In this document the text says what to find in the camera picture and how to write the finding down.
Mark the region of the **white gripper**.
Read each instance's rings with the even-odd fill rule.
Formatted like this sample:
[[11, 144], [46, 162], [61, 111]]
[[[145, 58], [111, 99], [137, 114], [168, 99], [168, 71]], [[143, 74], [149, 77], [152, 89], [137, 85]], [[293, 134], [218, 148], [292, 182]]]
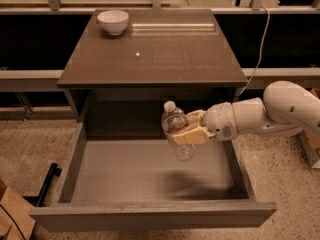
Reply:
[[194, 129], [175, 133], [171, 136], [177, 145], [205, 144], [211, 138], [216, 141], [228, 141], [238, 135], [234, 110], [231, 103], [225, 102], [204, 110], [195, 110], [186, 115], [189, 126]]

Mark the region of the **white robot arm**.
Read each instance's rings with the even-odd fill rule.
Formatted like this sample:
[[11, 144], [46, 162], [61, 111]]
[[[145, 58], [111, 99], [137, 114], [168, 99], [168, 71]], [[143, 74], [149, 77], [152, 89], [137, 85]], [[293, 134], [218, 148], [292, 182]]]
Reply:
[[294, 136], [302, 130], [320, 138], [320, 99], [287, 81], [268, 85], [263, 98], [213, 105], [187, 114], [190, 126], [175, 133], [179, 145], [227, 141], [242, 134]]

